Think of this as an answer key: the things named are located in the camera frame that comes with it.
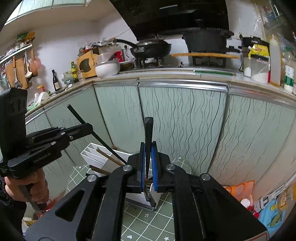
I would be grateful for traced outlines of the person's left hand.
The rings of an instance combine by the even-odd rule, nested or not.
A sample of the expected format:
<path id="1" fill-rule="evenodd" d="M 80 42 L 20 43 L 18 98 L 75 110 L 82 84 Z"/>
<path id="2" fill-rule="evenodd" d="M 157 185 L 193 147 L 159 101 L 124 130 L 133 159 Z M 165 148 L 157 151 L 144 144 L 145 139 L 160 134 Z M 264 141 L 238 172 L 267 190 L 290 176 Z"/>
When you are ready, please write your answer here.
<path id="1" fill-rule="evenodd" d="M 6 176 L 4 181 L 6 193 L 16 201 L 29 202 L 29 199 L 21 190 L 21 186 L 24 186 L 25 190 L 29 191 L 32 202 L 43 204 L 49 200 L 48 182 L 45 179 L 45 173 L 42 168 L 30 173 L 29 176 L 23 179 Z"/>

